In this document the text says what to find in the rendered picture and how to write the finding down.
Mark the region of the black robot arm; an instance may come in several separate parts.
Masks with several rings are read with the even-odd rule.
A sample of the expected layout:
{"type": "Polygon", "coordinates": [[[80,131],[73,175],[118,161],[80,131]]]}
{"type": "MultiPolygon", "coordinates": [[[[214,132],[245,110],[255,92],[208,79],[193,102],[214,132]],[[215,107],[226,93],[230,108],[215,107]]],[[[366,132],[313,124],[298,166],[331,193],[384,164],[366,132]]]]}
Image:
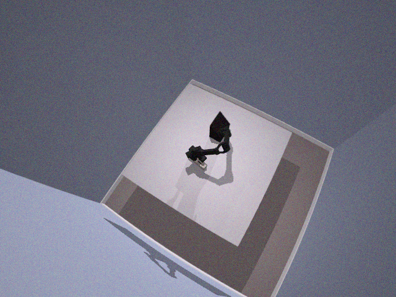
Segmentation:
{"type": "Polygon", "coordinates": [[[224,128],[220,128],[219,129],[219,134],[222,136],[224,135],[224,142],[220,143],[216,148],[212,148],[212,149],[202,149],[201,146],[198,147],[194,147],[193,150],[190,150],[188,152],[186,152],[186,156],[188,158],[190,158],[193,161],[196,161],[197,158],[203,157],[204,155],[218,155],[220,153],[226,153],[228,151],[230,151],[230,137],[232,136],[230,128],[228,128],[228,126],[224,127],[224,128]],[[219,151],[220,146],[223,147],[223,152],[219,151]]]}

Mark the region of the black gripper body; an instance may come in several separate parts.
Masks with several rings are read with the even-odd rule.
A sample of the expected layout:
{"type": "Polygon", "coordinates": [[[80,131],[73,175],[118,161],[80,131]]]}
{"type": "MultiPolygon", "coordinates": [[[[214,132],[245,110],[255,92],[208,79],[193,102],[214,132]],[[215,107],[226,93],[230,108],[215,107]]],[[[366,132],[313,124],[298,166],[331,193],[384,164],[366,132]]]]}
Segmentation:
{"type": "MultiPolygon", "coordinates": [[[[190,151],[190,150],[193,150],[194,147],[195,147],[195,146],[192,145],[192,146],[189,148],[189,151],[190,151]]],[[[204,162],[206,159],[207,159],[207,157],[206,157],[205,155],[204,155],[203,157],[200,157],[200,161],[201,161],[201,162],[204,162]]]]}

